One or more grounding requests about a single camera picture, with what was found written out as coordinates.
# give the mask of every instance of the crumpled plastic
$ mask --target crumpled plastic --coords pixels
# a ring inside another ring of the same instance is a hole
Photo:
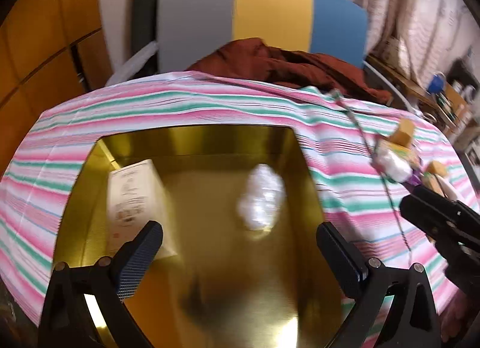
[[[249,230],[269,230],[278,220],[284,198],[282,178],[267,164],[259,164],[248,177],[238,213]]]
[[[393,151],[383,145],[376,150],[375,162],[380,165],[382,172],[392,180],[403,183],[412,176],[410,164],[400,158]]]

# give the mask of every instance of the tablecloth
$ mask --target tablecloth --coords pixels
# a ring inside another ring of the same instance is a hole
[[[453,148],[440,131],[405,111],[343,99],[366,142],[388,135],[400,118],[416,125],[415,141],[427,164],[444,163],[450,181],[473,209],[475,192]],[[367,257],[408,268],[422,263],[442,311],[455,293],[443,275],[446,261],[423,232],[400,218],[402,238],[383,183],[345,109],[314,87],[294,90],[189,71],[160,74],[95,90],[42,113],[0,182],[0,274],[28,317],[39,324],[56,235],[82,164],[104,135],[154,127],[234,123],[291,127],[318,190],[327,220]],[[388,188],[395,208],[407,190]],[[351,303],[344,301],[345,313]],[[389,301],[372,328],[372,345]]]

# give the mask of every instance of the yellow block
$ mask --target yellow block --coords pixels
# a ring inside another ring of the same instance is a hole
[[[401,119],[397,129],[388,139],[396,145],[410,147],[414,132],[415,124],[409,119]]]
[[[234,0],[233,40],[261,38],[268,46],[308,51],[313,0]]]
[[[429,163],[426,171],[430,172],[431,174],[437,174],[441,177],[446,177],[448,175],[446,166],[439,161],[432,161]]]

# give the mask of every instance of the open box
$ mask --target open box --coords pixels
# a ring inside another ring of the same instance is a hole
[[[167,190],[177,239],[177,255],[155,260],[125,301],[152,344],[326,344],[341,324],[340,290],[315,243],[322,209],[289,128],[179,126],[99,139],[65,208],[54,264],[91,265],[105,255],[109,172],[148,158]],[[268,233],[247,230],[237,214],[259,163],[281,175],[286,189]]]

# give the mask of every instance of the white package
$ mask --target white package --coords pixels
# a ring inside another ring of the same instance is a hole
[[[238,213],[250,230],[271,229],[278,219],[284,197],[282,178],[267,164],[259,164],[248,177]]]
[[[113,256],[131,241],[148,221],[162,225],[163,242],[156,259],[176,255],[164,186],[151,159],[110,172],[107,194],[109,239],[107,253]]]
[[[386,146],[378,147],[375,161],[383,168],[383,173],[397,183],[403,183],[412,176],[410,164]]]

